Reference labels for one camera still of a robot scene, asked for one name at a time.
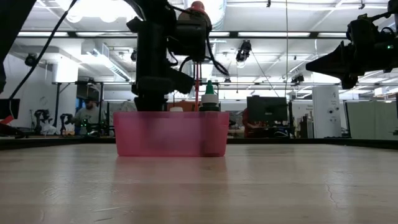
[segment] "black monitor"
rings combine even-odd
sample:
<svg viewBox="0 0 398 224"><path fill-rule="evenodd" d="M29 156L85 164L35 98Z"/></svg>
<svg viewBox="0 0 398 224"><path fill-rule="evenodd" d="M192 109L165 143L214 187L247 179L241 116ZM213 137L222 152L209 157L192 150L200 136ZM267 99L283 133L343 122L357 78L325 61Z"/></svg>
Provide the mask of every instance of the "black monitor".
<svg viewBox="0 0 398 224"><path fill-rule="evenodd" d="M286 97L248 97L249 122L287 121Z"/></svg>
<svg viewBox="0 0 398 224"><path fill-rule="evenodd" d="M11 115L11 112L12 115L14 115L14 119L18 119L20 101L21 101L20 99L11 100L11 107L10 107L10 100L0 99L0 119L6 119L8 116Z"/></svg>

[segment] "person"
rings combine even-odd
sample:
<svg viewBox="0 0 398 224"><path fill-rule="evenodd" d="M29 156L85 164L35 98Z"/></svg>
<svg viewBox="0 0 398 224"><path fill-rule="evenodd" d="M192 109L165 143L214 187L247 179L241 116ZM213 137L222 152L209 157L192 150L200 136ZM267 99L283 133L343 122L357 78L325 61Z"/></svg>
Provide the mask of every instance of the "person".
<svg viewBox="0 0 398 224"><path fill-rule="evenodd" d="M244 126L244 137L245 138L254 138L255 137L255 130L261 127L264 127L264 123L256 122L252 123L249 122L249 112L248 109L244 109L242 114L242 123Z"/></svg>
<svg viewBox="0 0 398 224"><path fill-rule="evenodd" d="M73 122L75 125L80 126L82 122L87 119L87 123L89 124L98 124L99 116L100 116L100 109L97 107L96 101L94 98L88 97L85 100L85 108L80 109L77 111L75 117L73 118ZM105 114L102 112L101 119L105 119ZM80 128L81 135L87 133L87 129L85 127Z"/></svg>

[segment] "wooden table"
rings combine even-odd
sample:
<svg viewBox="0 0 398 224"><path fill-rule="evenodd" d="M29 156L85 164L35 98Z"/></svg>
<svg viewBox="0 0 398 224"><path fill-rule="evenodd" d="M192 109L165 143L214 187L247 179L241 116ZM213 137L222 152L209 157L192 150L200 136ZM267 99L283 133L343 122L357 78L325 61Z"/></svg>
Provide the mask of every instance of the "wooden table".
<svg viewBox="0 0 398 224"><path fill-rule="evenodd" d="M222 158L112 144L0 151L2 223L396 223L398 152L229 145Z"/></svg>

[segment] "ceiling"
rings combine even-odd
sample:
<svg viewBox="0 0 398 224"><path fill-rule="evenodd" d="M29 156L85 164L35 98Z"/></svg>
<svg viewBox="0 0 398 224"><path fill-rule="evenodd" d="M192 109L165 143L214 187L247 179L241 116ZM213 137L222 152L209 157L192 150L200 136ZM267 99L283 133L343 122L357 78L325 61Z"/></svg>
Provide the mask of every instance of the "ceiling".
<svg viewBox="0 0 398 224"><path fill-rule="evenodd" d="M132 12L125 2L122 0L96 0L96 2L107 2L114 7L105 8L101 4L93 4L90 11L98 11L99 16L101 12L106 10L107 14L119 14L114 22L103 22L102 18L90 15L83 16L81 21L72 23L65 20L60 26L59 30L74 30L74 31L111 31L124 30L128 31L126 21L131 17ZM224 0L203 0L208 14L217 15L222 11L215 11L212 9L212 4L217 2L223 3ZM39 0L26 20L22 30L52 30L59 17L63 14L64 8L60 7L62 4L68 4L70 0ZM183 0L169 0L175 6L184 7ZM347 24L356 19L358 15L367 13L369 16L381 14L386 12L387 0L363 0L365 3L364 9L358 9L361 5L360 0L288 0L285 9L285 1L272 0L271 6L266 7L266 1L255 0L226 0L226 7L224 18L222 19L222 26L218 31L300 31L300 32L345 32ZM391 26L394 27L394 18L382 18L375 22L375 25L380 27ZM53 46L60 47L74 57L81 60L81 64L85 69L81 69L80 76L92 76L96 80L109 81L113 74L108 68L90 60L86 60L84 52L73 48L79 48L84 39L54 39ZM115 61L124 71L135 76L136 66L131 61L130 54L133 49L137 47L136 39L95 39L96 45L105 44L110 49L110 57ZM289 77L298 73L305 77L306 82L319 82L324 76L305 71L305 64L317 57L328 54L333 51L342 41L339 39L250 39L252 44L252 54L246 60L243 68L238 68L235 56L237 48L241 45L242 39L217 39L215 57L217 61L228 68L233 82L268 82L282 83L286 80L286 74ZM44 45L45 39L18 39L16 44L20 46ZM369 77L362 78L361 82L375 83L375 82L394 82L394 78L398 73L377 73ZM222 82L224 76L216 69L213 69L210 74L212 80ZM369 85L361 88L362 95L372 95L372 90L377 86ZM240 88L252 88L250 85Z"/></svg>

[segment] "pink plastic bin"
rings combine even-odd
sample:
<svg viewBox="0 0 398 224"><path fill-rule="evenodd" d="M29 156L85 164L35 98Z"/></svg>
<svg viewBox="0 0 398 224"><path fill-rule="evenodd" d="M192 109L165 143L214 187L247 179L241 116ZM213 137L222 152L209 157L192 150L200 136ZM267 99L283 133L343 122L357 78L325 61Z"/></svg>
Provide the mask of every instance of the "pink plastic bin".
<svg viewBox="0 0 398 224"><path fill-rule="evenodd" d="M116 112L119 156L224 156L225 112Z"/></svg>

